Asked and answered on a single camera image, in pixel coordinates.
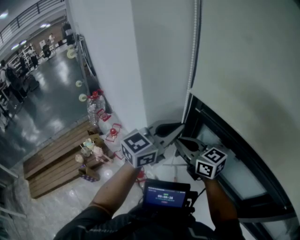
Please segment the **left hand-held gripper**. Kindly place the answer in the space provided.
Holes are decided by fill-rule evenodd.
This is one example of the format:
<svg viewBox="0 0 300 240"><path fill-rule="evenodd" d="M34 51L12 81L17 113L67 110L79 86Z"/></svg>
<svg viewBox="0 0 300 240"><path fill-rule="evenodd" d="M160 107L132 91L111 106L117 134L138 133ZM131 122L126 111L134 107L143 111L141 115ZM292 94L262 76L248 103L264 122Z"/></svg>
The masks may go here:
<svg viewBox="0 0 300 240"><path fill-rule="evenodd" d="M121 153L134 168L157 164L184 127L174 120L158 120L148 128L135 129L121 140Z"/></svg>

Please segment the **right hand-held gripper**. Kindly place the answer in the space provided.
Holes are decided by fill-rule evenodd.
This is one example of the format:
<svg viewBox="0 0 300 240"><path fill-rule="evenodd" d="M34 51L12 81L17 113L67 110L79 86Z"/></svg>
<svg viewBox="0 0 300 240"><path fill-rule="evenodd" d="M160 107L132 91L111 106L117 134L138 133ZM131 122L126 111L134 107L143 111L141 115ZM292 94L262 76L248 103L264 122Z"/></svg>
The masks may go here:
<svg viewBox="0 0 300 240"><path fill-rule="evenodd" d="M200 140L190 137L179 137L175 140L177 156L181 156L186 163L192 164L187 168L188 173L194 178L214 179L224 169L227 160L227 148L224 146L210 146L201 152L195 160L196 150L205 148Z"/></svg>

